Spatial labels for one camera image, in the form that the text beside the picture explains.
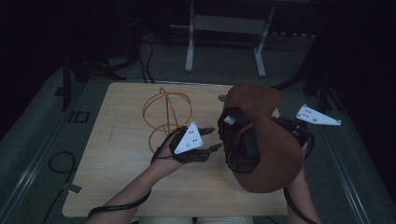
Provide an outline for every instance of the dark background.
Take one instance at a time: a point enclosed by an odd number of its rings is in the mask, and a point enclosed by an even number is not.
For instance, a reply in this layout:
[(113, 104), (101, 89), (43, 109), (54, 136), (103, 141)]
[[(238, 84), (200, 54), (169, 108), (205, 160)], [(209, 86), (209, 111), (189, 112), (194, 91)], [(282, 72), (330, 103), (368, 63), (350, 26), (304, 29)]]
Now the dark background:
[[(150, 1), (131, 9), (133, 20), (169, 32), (169, 24), (187, 25), (188, 1)], [(242, 1), (218, 1), (229, 7), (197, 8), (210, 13), (252, 13), (236, 10)], [(342, 6), (279, 4), (271, 31), (317, 35), (306, 66), (325, 66), (363, 143), (393, 200), (396, 200), (396, 152), (393, 116), (396, 75), (396, 4), (393, 1), (343, 1)], [(91, 55), (122, 55), (127, 41), (124, 1), (10, 1), (0, 5), (1, 138), (62, 66), (70, 47)], [(111, 39), (108, 34), (118, 34)]]

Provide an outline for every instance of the brown leather object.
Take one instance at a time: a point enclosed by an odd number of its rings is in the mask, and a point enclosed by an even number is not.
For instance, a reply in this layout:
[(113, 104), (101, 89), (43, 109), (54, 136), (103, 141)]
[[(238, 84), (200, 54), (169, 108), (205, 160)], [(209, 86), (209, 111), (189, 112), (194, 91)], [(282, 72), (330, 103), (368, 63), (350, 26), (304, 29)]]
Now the brown leather object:
[(252, 121), (260, 162), (251, 173), (233, 173), (246, 190), (267, 193), (286, 187), (300, 173), (304, 154), (297, 139), (271, 120), (280, 103), (276, 90), (261, 84), (239, 84), (227, 93), (224, 109), (240, 107)]

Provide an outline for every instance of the white triangular marker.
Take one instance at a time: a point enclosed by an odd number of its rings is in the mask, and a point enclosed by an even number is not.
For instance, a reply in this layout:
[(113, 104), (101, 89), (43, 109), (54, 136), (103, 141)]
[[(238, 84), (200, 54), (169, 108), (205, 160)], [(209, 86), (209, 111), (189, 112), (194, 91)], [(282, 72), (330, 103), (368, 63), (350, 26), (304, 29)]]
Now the white triangular marker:
[(201, 135), (198, 132), (198, 127), (195, 122), (193, 122), (178, 143), (175, 153), (180, 154), (196, 147), (201, 147), (203, 144)]
[(324, 124), (324, 125), (341, 125), (341, 120), (332, 119), (318, 111), (303, 105), (300, 111), (296, 115), (297, 119), (304, 120), (313, 124)]

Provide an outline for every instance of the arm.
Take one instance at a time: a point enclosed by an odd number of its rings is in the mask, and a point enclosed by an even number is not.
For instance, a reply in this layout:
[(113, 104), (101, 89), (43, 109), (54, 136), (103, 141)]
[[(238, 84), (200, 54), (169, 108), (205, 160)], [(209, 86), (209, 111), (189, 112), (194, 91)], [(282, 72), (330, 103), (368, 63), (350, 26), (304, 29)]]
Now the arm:
[[(290, 197), (293, 200), (295, 206), (311, 220), (316, 223), (322, 223), (314, 204), (312, 203), (311, 195), (309, 193), (309, 188), (306, 183), (304, 168), (297, 175), (297, 177), (287, 185)], [(288, 205), (288, 217), (290, 224), (300, 224), (306, 223)]]
[[(159, 156), (166, 157), (172, 155), (169, 149), (169, 143), (171, 140), (172, 138), (169, 139), (167, 144), (163, 146)], [(142, 199), (144, 196), (146, 196), (146, 194), (149, 193), (149, 191), (158, 181), (167, 175), (172, 174), (181, 165), (182, 163), (173, 159), (155, 160), (141, 175), (135, 178), (122, 191), (105, 203), (105, 206), (133, 203)], [(137, 209), (138, 207), (122, 211), (97, 213), (94, 214), (87, 223), (129, 224), (131, 223), (131, 220), (134, 217)]]

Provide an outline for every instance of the wooden table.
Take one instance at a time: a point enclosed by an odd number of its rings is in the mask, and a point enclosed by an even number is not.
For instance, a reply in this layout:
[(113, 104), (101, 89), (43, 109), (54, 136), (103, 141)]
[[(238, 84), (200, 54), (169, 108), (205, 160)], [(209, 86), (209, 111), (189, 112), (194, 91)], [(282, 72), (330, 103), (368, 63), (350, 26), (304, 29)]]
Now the wooden table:
[[(67, 217), (85, 217), (95, 206), (124, 188), (148, 166), (152, 157), (149, 135), (153, 131), (142, 116), (147, 99), (166, 91), (185, 93), (191, 99), (191, 120), (199, 128), (214, 127), (222, 111), (220, 94), (230, 86), (113, 83), (109, 86), (73, 184), (80, 194), (68, 193), (64, 203)], [(185, 122), (188, 104), (171, 96), (179, 122)], [(151, 105), (147, 120), (166, 123), (165, 100)], [(164, 133), (155, 133), (158, 147)], [(220, 143), (217, 131), (203, 136), (204, 147)], [(215, 217), (285, 215), (286, 201), (281, 190), (255, 194), (242, 189), (225, 163), (222, 147), (206, 162), (189, 163), (161, 180), (137, 212), (138, 217)]]

